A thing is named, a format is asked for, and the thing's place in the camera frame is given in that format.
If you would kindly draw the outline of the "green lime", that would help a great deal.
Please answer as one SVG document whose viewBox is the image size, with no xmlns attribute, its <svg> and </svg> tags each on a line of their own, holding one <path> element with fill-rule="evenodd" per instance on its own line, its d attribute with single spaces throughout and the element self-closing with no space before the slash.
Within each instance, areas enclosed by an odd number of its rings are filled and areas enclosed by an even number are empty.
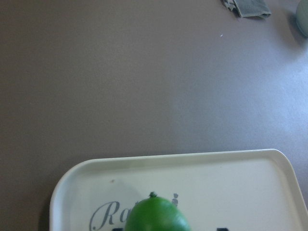
<svg viewBox="0 0 308 231">
<path fill-rule="evenodd" d="M 190 231 L 186 217 L 169 200 L 150 192 L 130 211 L 125 231 Z"/>
</svg>

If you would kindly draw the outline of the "cream rabbit tray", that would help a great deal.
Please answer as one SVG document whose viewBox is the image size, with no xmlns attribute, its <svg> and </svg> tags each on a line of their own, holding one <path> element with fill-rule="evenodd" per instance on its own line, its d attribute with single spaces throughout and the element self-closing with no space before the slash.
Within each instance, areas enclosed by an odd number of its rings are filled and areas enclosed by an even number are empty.
<svg viewBox="0 0 308 231">
<path fill-rule="evenodd" d="M 194 231 L 305 231 L 294 169 L 278 150 L 92 159 L 67 171 L 50 203 L 52 231 L 118 231 L 151 192 Z"/>
</svg>

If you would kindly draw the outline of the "grey folded cloth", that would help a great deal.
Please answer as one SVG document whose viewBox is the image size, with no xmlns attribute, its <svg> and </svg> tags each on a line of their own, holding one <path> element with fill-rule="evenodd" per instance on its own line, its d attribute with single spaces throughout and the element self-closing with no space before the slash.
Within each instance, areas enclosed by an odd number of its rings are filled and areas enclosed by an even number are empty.
<svg viewBox="0 0 308 231">
<path fill-rule="evenodd" d="M 264 0 L 223 0 L 222 2 L 229 10 L 236 10 L 241 18 L 267 18 L 271 15 L 271 11 Z"/>
</svg>

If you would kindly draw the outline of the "green bowl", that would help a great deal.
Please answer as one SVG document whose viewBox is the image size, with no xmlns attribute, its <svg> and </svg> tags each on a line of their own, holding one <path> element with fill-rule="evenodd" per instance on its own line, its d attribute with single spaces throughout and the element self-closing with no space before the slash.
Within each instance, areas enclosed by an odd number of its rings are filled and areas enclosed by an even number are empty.
<svg viewBox="0 0 308 231">
<path fill-rule="evenodd" d="M 296 24 L 302 34 L 308 36 L 308 0 L 301 0 L 296 8 Z"/>
</svg>

